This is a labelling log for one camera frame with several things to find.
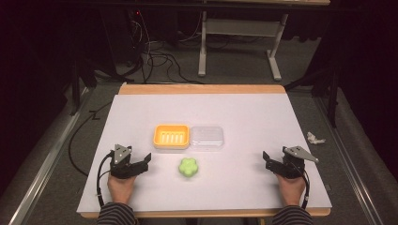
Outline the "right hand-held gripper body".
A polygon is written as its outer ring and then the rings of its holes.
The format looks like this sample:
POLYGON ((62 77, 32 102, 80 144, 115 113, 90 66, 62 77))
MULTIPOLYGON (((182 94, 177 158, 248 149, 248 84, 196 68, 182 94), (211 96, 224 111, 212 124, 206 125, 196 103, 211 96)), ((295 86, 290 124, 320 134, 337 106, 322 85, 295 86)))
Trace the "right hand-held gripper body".
POLYGON ((301 146, 283 147, 282 177, 294 179, 301 177, 305 171, 305 160, 318 163, 319 159, 301 146))

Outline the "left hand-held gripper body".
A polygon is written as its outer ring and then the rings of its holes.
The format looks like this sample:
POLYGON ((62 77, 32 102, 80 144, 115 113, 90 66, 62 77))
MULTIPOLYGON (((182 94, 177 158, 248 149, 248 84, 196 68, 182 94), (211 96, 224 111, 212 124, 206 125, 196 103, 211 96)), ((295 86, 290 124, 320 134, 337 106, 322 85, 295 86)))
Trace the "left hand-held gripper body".
POLYGON ((115 145, 110 167, 111 175, 118 179, 128 179, 139 174, 139 170, 130 163, 131 147, 115 145))

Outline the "person's left hand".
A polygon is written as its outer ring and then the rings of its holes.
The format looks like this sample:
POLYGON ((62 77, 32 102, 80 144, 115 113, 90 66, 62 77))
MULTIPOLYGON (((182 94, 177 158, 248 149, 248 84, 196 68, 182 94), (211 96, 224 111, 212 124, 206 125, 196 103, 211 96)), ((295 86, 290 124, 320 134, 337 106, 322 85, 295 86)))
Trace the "person's left hand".
POLYGON ((114 203, 129 203, 133 193, 135 179, 135 176, 127 179, 120 179, 112 175, 108 177, 107 186, 114 203))

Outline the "person's right hand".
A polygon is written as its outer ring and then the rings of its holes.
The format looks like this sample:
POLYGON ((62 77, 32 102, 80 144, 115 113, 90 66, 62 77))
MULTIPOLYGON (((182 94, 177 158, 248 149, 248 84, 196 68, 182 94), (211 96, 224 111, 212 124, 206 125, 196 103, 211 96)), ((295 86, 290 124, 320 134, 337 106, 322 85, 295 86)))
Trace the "person's right hand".
POLYGON ((306 188, 305 181, 302 177, 288 179, 280 175, 276 175, 279 183, 279 190, 285 206, 299 206, 301 195, 306 188))

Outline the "crumpled white paper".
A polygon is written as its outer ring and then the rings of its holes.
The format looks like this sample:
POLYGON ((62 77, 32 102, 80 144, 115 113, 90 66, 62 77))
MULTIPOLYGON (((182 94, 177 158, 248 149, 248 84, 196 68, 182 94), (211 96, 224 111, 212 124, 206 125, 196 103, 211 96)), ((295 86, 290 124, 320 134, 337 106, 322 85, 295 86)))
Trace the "crumpled white paper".
POLYGON ((311 144, 321 144, 326 142, 325 139, 317 139, 316 136, 310 131, 307 132, 307 140, 311 144))

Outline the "orange soap dish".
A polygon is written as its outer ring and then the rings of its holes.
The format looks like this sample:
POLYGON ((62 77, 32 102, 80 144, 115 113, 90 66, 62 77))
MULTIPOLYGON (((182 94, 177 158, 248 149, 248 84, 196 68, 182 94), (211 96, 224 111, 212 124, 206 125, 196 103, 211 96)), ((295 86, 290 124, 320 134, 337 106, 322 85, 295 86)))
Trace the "orange soap dish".
POLYGON ((159 149, 186 149, 190 145, 190 129, 187 125, 157 125, 153 144, 159 149))

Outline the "green flower-shaped soap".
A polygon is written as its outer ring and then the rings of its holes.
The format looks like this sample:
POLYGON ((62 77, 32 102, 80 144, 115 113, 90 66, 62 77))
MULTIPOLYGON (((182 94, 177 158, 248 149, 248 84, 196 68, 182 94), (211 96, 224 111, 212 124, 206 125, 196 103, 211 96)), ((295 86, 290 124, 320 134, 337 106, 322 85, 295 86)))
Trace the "green flower-shaped soap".
POLYGON ((193 157, 184 157, 178 166, 179 172, 185 177, 192 177, 197 174, 199 167, 193 157))

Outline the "white table mat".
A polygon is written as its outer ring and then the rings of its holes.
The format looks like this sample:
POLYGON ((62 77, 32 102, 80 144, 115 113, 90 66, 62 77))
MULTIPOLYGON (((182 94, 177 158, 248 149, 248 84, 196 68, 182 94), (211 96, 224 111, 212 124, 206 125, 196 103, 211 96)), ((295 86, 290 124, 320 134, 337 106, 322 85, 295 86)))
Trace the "white table mat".
POLYGON ((132 160, 152 156, 130 201, 139 217, 280 208, 278 182, 266 169, 262 153, 279 159, 284 146, 307 145, 285 94, 117 95, 77 209, 84 216, 100 209, 96 189, 105 188, 106 181, 98 179, 97 171, 109 167, 102 159, 116 144, 130 146, 132 160), (224 145, 215 151, 157 149, 153 134, 160 124, 221 127, 224 145), (179 172, 182 158, 196 159, 196 175, 179 172))

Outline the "clear plastic soap dish lid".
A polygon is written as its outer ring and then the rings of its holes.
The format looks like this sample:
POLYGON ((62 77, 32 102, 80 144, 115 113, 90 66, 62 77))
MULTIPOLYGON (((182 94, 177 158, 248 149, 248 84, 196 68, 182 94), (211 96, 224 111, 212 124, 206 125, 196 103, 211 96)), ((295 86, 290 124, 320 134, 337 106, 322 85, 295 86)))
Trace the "clear plastic soap dish lid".
POLYGON ((223 129, 217 126, 192 127, 190 144, 195 150, 220 150, 224 145, 223 129))

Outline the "dark metal stand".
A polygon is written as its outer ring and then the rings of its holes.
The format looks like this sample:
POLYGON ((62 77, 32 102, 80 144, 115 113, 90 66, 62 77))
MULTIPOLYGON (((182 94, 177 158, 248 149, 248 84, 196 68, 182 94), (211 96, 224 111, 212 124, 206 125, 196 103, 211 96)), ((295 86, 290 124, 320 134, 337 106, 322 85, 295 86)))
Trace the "dark metal stand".
POLYGON ((94 69, 90 62, 75 60, 71 66, 72 115, 77 113, 81 106, 81 83, 87 88, 97 86, 94 69))
POLYGON ((314 72, 307 73, 303 77, 284 86, 286 91, 292 90, 298 86, 311 84, 313 86, 311 93, 313 97, 328 97, 327 118, 329 123, 336 127, 336 106, 337 92, 339 85, 339 74, 341 66, 338 63, 329 63, 325 67, 316 69, 314 72))

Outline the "white metal stand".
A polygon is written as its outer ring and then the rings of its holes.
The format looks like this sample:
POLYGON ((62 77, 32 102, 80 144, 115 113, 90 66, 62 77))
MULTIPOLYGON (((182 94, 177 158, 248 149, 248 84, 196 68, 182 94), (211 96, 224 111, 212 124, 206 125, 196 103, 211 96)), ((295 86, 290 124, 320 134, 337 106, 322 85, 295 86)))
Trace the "white metal stand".
POLYGON ((198 76, 204 77, 207 74, 207 35, 246 36, 274 38, 272 48, 266 50, 266 54, 273 80, 280 81, 282 75, 276 61, 276 52, 278 51, 287 19, 288 14, 283 14, 277 22, 209 19, 204 11, 201 21, 198 76))

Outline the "metal floor rail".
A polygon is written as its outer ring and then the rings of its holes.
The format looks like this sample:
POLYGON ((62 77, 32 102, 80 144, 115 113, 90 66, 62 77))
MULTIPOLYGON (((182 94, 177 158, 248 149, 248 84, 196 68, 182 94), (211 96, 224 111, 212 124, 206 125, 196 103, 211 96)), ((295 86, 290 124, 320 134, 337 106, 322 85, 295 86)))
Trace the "metal floor rail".
POLYGON ((78 92, 80 105, 75 112, 72 89, 67 90, 69 102, 27 156, 0 200, 8 208, 2 212, 7 225, 24 225, 30 217, 62 155, 62 147, 80 117, 79 109, 90 99, 92 92, 93 88, 87 87, 78 92))
POLYGON ((360 203, 362 212, 364 213, 369 225, 384 225, 380 215, 375 209, 375 205, 368 191, 368 188, 365 186, 362 179, 360 178, 360 175, 355 167, 355 164, 348 154, 348 151, 338 132, 338 129, 332 125, 332 123, 328 118, 328 111, 324 101, 319 97, 315 97, 314 104, 316 105, 317 109, 321 112, 322 118, 328 126, 333 142, 337 146, 337 152, 339 158, 343 163, 345 174, 349 180, 351 187, 353 188, 356 198, 360 203))

